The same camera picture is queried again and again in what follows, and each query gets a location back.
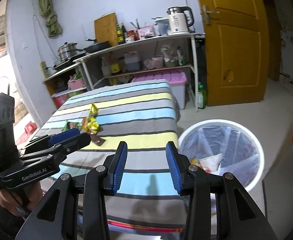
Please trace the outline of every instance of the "pink box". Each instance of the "pink box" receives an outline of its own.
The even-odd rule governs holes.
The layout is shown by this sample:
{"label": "pink box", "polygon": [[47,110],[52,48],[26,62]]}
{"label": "pink box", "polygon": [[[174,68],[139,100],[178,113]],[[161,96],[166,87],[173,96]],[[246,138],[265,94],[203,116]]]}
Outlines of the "pink box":
{"label": "pink box", "polygon": [[85,87],[83,78],[72,80],[71,82],[68,82],[67,84],[68,84],[69,90]]}
{"label": "pink box", "polygon": [[156,72],[151,74],[145,74],[143,76],[136,77],[132,82],[147,81],[147,80],[159,80],[165,79],[171,86],[172,93],[175,96],[180,109],[185,107],[185,83],[186,75],[182,70],[171,70]]}
{"label": "pink box", "polygon": [[57,104],[59,107],[61,107],[61,106],[62,106],[62,105],[68,100],[68,99],[69,99],[69,98],[68,98],[67,94],[65,94],[65,95],[61,95],[61,96],[58,96],[58,97],[54,98],[56,104]]}
{"label": "pink box", "polygon": [[141,27],[139,30],[137,30],[137,32],[139,33],[140,40],[144,40],[145,36],[155,37],[155,31],[154,31],[153,25]]}

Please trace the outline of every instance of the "blue gripper pad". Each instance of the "blue gripper pad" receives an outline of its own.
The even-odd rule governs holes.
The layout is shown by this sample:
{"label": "blue gripper pad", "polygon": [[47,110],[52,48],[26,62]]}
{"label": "blue gripper pad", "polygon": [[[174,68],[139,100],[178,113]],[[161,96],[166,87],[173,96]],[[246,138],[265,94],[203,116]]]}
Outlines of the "blue gripper pad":
{"label": "blue gripper pad", "polygon": [[174,143],[168,142],[165,147],[165,155],[166,155],[168,167],[171,173],[173,186],[175,190],[177,191],[177,193],[180,195],[182,192],[181,172],[176,161],[176,158],[179,158],[179,156],[175,156],[176,154],[178,154],[178,152],[176,150]]}
{"label": "blue gripper pad", "polygon": [[58,134],[53,135],[51,137],[51,139],[48,141],[48,145],[53,146],[55,144],[59,144],[60,142],[63,142],[65,140],[70,139],[70,138],[77,136],[79,134],[80,134],[80,131],[76,128],[73,128],[73,129],[65,131],[65,132],[58,133]]}
{"label": "blue gripper pad", "polygon": [[108,182],[111,184],[113,194],[120,189],[127,157],[128,145],[126,142],[120,142],[108,170]]}

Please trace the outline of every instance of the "green bottle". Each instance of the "green bottle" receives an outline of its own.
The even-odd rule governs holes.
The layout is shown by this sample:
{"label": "green bottle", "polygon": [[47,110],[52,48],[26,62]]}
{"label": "green bottle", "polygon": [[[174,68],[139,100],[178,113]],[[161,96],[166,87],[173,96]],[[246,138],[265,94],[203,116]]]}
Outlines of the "green bottle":
{"label": "green bottle", "polygon": [[204,86],[200,84],[198,91],[198,108],[204,109],[206,107],[207,99],[207,91]]}

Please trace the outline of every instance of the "striped bedsheet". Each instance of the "striped bedsheet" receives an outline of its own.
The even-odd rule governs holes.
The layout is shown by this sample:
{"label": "striped bedsheet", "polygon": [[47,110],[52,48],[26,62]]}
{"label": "striped bedsheet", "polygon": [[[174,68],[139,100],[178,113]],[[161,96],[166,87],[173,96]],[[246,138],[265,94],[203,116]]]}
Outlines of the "striped bedsheet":
{"label": "striped bedsheet", "polygon": [[61,171],[41,182],[47,191],[62,173],[86,174],[114,154],[120,141],[128,144],[121,187],[106,197],[109,223],[147,231],[179,232],[184,227],[184,201],[173,187],[165,156],[168,141],[178,145],[175,104],[165,80],[103,87],[67,100],[36,136],[60,133],[65,122],[81,122],[90,104],[99,109],[102,146],[89,146],[68,155]]}

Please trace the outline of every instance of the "wooden cutting board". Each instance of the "wooden cutting board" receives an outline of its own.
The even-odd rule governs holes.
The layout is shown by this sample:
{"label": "wooden cutting board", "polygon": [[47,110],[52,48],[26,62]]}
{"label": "wooden cutting board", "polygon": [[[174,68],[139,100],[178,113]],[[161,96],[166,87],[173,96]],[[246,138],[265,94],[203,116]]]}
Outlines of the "wooden cutting board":
{"label": "wooden cutting board", "polygon": [[116,33],[117,19],[115,13],[102,16],[94,21],[95,38],[97,42],[109,41],[111,46],[119,44]]}

